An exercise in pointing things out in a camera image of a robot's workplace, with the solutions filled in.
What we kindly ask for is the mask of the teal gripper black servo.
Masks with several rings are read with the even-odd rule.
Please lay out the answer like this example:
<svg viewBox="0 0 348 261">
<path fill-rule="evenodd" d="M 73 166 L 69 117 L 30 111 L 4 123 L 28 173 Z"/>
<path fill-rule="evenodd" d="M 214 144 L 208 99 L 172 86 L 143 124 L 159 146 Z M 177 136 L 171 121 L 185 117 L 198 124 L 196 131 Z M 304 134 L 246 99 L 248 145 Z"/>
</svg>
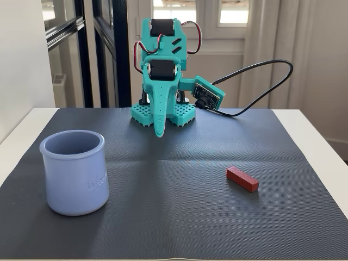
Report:
<svg viewBox="0 0 348 261">
<path fill-rule="evenodd" d="M 154 131 L 161 138 L 166 119 L 175 114 L 181 61 L 174 56 L 148 55 L 142 63 L 142 86 L 152 97 Z"/>
</svg>

